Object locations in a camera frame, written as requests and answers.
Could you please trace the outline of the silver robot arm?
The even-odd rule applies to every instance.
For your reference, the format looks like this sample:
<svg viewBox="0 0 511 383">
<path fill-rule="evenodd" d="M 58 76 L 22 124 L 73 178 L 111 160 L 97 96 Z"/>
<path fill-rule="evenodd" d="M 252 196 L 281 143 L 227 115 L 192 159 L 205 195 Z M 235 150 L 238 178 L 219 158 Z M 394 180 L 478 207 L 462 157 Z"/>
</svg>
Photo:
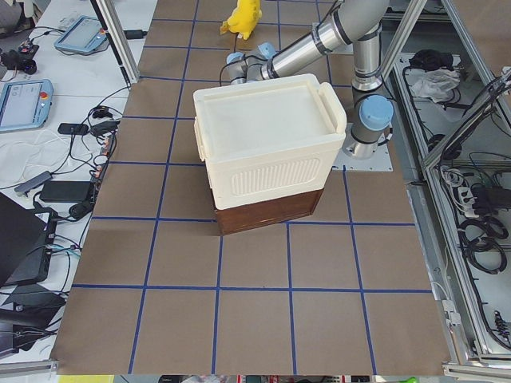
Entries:
<svg viewBox="0 0 511 383">
<path fill-rule="evenodd" d="M 352 48 L 351 89 L 355 120 L 343 151 L 354 160 L 368 160 L 387 144 L 394 115 L 391 101 L 382 95 L 382 18 L 388 1 L 335 1 L 311 31 L 277 52 L 263 43 L 248 53 L 234 52 L 226 59 L 230 82 L 242 84 L 289 77 L 340 50 Z"/>
</svg>

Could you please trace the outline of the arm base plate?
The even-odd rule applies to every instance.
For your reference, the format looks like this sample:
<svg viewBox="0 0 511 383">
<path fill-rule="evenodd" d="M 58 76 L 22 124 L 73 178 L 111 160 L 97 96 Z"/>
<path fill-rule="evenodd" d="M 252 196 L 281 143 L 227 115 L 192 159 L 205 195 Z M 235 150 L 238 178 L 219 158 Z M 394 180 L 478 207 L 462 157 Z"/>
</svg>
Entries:
<svg viewBox="0 0 511 383">
<path fill-rule="evenodd" d="M 384 134 L 373 144 L 362 144 L 351 135 L 353 124 L 348 123 L 346 139 L 339 150 L 332 170 L 341 172 L 392 172 L 394 170 L 387 144 L 381 144 Z"/>
</svg>

